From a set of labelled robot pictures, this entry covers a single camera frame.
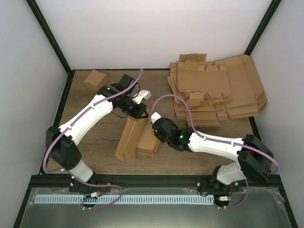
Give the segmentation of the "black left frame post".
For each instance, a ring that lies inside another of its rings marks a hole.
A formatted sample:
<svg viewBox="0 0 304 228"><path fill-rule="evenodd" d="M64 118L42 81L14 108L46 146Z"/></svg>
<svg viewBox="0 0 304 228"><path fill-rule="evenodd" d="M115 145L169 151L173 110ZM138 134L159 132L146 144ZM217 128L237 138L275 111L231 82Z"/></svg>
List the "black left frame post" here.
<svg viewBox="0 0 304 228"><path fill-rule="evenodd" d="M55 36L53 35L53 32L51 31L40 7L38 6L37 2L35 0L26 0L26 3L28 4L30 10L32 11L34 17L36 18L38 24L40 25L43 33L45 34L47 40L49 41L51 47L53 48L59 62L61 63L62 67L64 68L65 72L69 74L72 70L69 66Z"/></svg>

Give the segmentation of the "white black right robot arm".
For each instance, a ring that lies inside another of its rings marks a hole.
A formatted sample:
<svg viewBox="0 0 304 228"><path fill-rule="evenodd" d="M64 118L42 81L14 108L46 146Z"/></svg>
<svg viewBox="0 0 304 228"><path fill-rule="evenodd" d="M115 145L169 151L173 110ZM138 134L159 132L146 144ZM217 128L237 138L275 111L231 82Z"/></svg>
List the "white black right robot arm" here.
<svg viewBox="0 0 304 228"><path fill-rule="evenodd" d="M154 135L177 151L204 152L233 162L215 168L210 179L212 188L223 191L228 185L250 180L263 184L268 180L274 163L273 153L254 135L245 138L225 138L179 128L171 119L154 113L151 117Z"/></svg>

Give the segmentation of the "black frame post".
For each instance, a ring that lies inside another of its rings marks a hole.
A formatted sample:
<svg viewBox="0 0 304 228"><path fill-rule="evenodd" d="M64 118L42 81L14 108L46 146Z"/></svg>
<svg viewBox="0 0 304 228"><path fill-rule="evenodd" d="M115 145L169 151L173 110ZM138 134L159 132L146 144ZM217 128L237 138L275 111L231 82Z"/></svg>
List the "black frame post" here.
<svg viewBox="0 0 304 228"><path fill-rule="evenodd" d="M278 9L282 0L272 0L264 13L257 29L255 30L244 54L250 56L254 51L257 43L259 42L260 38L262 37L265 29L267 28L269 22L271 21L272 17L274 16L276 10Z"/></svg>
<svg viewBox="0 0 304 228"><path fill-rule="evenodd" d="M38 24L40 25L43 33L45 34L47 40L49 41L51 47L53 48L59 62L61 63L62 67L64 68L65 72L69 74L72 70L69 66L55 36L53 35L53 32L51 31L40 7L38 6L37 2L35 0L26 0L26 3L28 4L30 10L32 11L34 17L36 18Z"/></svg>

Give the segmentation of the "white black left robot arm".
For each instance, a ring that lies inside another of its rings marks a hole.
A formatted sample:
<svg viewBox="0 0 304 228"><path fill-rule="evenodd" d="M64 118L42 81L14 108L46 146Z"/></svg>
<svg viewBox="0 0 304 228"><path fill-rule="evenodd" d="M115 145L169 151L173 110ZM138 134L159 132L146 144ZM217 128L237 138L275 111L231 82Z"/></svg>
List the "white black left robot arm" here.
<svg viewBox="0 0 304 228"><path fill-rule="evenodd" d="M71 120L59 127L49 127L42 163L44 172L51 173L47 169L51 158L80 182L85 191L93 191L97 186L96 173L84 162L77 146L96 123L116 108L134 119L148 118L144 101L151 97L151 92L141 90L138 81L138 78L123 75L119 82L102 86L89 104ZM132 95L135 87L138 91Z"/></svg>

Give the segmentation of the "black right frame post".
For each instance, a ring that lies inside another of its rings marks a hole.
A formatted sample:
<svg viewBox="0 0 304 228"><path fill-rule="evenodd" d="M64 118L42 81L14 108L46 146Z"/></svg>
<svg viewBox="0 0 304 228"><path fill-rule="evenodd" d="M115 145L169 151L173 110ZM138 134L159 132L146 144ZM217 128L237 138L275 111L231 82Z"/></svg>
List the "black right frame post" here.
<svg viewBox="0 0 304 228"><path fill-rule="evenodd" d="M272 0L264 13L257 29L255 30L244 54L250 56L254 51L257 43L259 42L260 38L262 37L265 29L267 28L269 22L271 21L272 17L274 16L276 10L278 9L282 0Z"/></svg>

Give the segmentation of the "folded small cardboard box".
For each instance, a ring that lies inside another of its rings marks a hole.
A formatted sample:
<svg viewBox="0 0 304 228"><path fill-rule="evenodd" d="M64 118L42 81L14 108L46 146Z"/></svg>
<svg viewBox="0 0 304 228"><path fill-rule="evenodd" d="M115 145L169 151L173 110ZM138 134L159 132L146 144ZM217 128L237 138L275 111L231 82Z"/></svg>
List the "folded small cardboard box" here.
<svg viewBox="0 0 304 228"><path fill-rule="evenodd" d="M88 89L97 92L108 83L108 76L105 73L92 70L83 82Z"/></svg>

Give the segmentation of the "grey metal front plate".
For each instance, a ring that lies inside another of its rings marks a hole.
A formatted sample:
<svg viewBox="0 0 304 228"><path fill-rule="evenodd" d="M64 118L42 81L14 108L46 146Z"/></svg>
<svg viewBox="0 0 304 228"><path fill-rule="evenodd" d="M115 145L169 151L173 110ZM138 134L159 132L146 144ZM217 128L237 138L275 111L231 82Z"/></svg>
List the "grey metal front plate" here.
<svg viewBox="0 0 304 228"><path fill-rule="evenodd" d="M21 228L289 228L277 188L241 188L232 209L187 204L35 204L38 194L79 195L67 189L33 189ZM199 195L194 190L127 189L123 195Z"/></svg>

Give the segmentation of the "stack of flat cardboard boxes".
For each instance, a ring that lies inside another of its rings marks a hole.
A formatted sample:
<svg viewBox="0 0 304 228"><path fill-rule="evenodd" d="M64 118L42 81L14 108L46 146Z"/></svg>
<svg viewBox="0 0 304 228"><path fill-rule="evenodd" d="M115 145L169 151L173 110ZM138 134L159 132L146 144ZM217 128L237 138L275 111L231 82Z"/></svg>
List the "stack of flat cardboard boxes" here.
<svg viewBox="0 0 304 228"><path fill-rule="evenodd" d="M219 126L221 121L257 116L267 96L252 58L242 54L206 61L206 54L181 54L167 78L177 118L188 125Z"/></svg>

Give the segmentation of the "black aluminium frame rail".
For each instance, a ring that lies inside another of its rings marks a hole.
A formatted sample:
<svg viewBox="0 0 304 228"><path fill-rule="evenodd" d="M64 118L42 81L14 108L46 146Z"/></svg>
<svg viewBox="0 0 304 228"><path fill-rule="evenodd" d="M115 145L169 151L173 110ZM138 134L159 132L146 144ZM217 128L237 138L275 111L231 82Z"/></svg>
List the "black aluminium frame rail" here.
<svg viewBox="0 0 304 228"><path fill-rule="evenodd" d="M194 188L206 191L210 188L210 175L105 175L98 174L93 178L96 185L118 185L126 188ZM32 188L70 188L73 192L95 191L90 187L73 180L68 174L33 175L29 182Z"/></svg>

